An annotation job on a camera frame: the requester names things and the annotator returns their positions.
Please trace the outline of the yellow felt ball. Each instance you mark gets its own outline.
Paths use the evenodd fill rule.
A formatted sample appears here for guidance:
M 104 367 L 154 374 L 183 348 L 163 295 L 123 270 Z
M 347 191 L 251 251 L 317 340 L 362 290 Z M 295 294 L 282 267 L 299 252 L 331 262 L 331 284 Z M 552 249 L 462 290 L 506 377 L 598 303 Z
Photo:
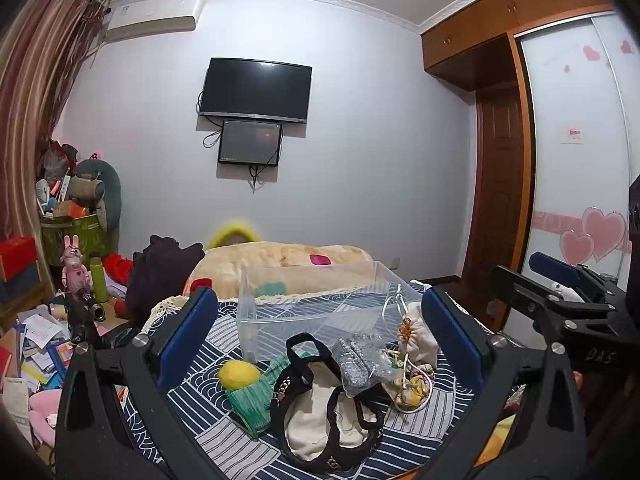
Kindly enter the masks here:
M 229 360 L 218 372 L 221 385 L 227 390 L 239 390 L 250 385 L 262 377 L 262 372 L 250 363 L 242 360 Z

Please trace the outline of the green knitted cloth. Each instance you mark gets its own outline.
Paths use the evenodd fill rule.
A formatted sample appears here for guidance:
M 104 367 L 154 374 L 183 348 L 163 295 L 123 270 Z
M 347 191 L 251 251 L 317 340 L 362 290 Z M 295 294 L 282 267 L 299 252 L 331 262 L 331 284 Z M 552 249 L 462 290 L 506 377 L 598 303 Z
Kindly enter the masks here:
M 274 385 L 282 370 L 288 366 L 285 356 L 272 361 L 262 377 L 253 385 L 239 389 L 224 389 L 228 401 L 235 412 L 236 417 L 242 422 L 244 430 L 257 440 L 260 435 L 270 427 L 270 403 L 274 393 Z M 314 416 L 305 412 L 301 413 L 297 405 L 298 401 L 291 405 L 294 410 L 290 417 L 290 424 L 286 433 L 296 446 L 318 442 L 322 439 L 321 431 L 314 426 L 317 422 Z

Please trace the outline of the black and cream tote bag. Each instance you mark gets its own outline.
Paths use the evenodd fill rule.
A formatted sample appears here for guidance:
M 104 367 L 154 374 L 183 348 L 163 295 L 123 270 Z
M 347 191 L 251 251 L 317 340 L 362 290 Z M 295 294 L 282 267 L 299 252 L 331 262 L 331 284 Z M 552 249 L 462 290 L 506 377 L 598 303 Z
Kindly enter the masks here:
M 330 349 L 311 334 L 286 341 L 288 366 L 274 385 L 270 403 L 271 432 L 281 454 L 307 474 L 327 476 L 350 471 L 380 445 L 384 415 L 368 392 L 346 396 L 341 371 Z M 296 446 L 286 430 L 299 402 L 301 413 L 314 416 L 322 439 Z

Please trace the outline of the grey glitter pouch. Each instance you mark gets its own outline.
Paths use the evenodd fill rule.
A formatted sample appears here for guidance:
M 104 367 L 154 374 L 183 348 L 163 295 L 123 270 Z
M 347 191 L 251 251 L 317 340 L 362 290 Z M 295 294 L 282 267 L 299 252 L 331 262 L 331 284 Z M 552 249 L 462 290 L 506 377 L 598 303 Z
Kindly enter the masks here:
M 350 398 L 384 382 L 394 382 L 401 375 L 401 369 L 394 367 L 388 357 L 385 341 L 377 334 L 340 338 L 332 347 L 332 356 Z

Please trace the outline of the clear plastic storage box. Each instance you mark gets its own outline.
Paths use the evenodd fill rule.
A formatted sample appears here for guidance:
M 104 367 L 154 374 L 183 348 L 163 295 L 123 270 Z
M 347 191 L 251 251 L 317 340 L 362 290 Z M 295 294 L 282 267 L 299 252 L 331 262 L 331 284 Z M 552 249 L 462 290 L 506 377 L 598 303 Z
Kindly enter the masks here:
M 267 362 L 285 354 L 288 338 L 308 333 L 332 347 L 353 334 L 379 334 L 396 341 L 399 307 L 422 292 L 382 263 L 242 270 L 236 308 L 242 356 Z

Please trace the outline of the pink plush toy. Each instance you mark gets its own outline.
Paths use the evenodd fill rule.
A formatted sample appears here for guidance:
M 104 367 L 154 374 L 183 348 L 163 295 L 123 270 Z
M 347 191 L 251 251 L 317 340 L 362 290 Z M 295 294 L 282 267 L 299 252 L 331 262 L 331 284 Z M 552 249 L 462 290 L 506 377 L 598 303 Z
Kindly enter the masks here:
M 28 400 L 28 418 L 32 432 L 40 443 L 50 448 L 55 446 L 55 429 L 61 396 L 61 389 L 49 389 L 34 393 Z

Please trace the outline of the blue wave pattern tablecloth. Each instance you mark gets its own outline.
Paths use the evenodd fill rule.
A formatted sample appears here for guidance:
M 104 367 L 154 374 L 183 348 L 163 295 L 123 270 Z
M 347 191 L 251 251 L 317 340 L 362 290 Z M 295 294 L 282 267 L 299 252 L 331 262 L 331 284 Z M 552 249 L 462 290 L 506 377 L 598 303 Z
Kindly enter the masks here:
M 423 299 L 382 285 L 219 300 L 168 401 L 228 479 L 391 479 L 471 405 L 459 348 Z

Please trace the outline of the green bottle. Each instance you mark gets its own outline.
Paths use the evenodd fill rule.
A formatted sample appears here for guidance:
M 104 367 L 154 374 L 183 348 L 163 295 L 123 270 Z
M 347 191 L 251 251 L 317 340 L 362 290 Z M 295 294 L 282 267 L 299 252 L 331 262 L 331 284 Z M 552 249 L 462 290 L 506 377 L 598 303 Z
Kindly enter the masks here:
M 105 273 L 103 269 L 102 260 L 99 257 L 92 257 L 90 259 L 90 273 L 92 279 L 93 296 L 100 304 L 107 302 L 110 299 L 108 293 Z

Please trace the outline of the dark purple garment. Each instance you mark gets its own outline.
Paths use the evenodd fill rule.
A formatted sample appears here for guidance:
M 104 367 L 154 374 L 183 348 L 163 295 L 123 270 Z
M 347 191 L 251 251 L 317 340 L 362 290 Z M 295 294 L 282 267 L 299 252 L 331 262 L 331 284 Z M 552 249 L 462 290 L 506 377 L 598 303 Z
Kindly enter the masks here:
M 172 237 L 151 235 L 149 245 L 135 252 L 125 306 L 141 327 L 161 301 L 180 296 L 196 265 L 204 258 L 202 243 L 181 248 Z

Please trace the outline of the grey green plush toy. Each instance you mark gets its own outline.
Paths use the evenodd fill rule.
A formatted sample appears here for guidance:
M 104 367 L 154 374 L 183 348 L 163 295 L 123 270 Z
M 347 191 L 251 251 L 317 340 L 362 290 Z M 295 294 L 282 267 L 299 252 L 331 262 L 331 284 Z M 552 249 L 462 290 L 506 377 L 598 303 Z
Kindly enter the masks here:
M 68 198 L 98 215 L 101 228 L 108 235 L 112 248 L 116 249 L 122 214 L 122 186 L 114 167 L 96 158 L 77 164 L 70 179 Z

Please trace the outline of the striped brown curtain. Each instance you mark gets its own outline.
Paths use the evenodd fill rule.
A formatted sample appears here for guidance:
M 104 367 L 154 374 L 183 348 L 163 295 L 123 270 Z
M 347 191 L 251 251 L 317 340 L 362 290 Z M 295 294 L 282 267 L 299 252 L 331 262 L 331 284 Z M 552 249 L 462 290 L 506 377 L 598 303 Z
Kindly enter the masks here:
M 36 175 L 106 0 L 23 0 L 1 26 L 1 237 L 35 240 L 38 272 L 54 292 L 40 234 Z

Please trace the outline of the white air conditioner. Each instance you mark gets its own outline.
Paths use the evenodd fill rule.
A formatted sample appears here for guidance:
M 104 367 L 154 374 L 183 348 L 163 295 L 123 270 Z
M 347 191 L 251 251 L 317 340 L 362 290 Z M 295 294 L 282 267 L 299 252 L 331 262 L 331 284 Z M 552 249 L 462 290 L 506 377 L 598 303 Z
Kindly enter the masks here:
M 192 32 L 204 0 L 144 0 L 119 6 L 108 23 L 106 41 L 115 42 L 170 32 Z

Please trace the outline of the black camcorder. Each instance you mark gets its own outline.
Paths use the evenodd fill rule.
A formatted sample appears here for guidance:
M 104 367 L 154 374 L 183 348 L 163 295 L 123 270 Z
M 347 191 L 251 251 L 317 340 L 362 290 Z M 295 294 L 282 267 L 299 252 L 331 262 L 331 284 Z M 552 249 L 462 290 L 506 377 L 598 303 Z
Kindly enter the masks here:
M 105 312 L 102 304 L 99 304 L 94 298 L 90 290 L 81 288 L 76 292 L 78 301 L 85 307 L 85 309 L 92 315 L 96 322 L 105 321 Z

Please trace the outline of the small wall monitor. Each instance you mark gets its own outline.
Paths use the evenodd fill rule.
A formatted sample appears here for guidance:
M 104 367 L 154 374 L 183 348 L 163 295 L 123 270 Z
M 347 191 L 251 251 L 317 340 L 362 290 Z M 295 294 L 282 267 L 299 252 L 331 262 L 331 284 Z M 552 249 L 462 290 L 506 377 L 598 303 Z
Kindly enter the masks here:
M 275 122 L 225 120 L 219 139 L 218 162 L 277 167 L 281 141 L 282 127 Z

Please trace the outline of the black wall television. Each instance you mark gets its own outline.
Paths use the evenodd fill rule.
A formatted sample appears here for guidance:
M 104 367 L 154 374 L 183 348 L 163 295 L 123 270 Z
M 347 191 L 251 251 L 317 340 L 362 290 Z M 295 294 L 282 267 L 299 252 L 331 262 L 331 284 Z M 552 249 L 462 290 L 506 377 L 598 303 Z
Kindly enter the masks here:
M 312 68 L 250 58 L 211 58 L 198 112 L 219 118 L 307 121 Z

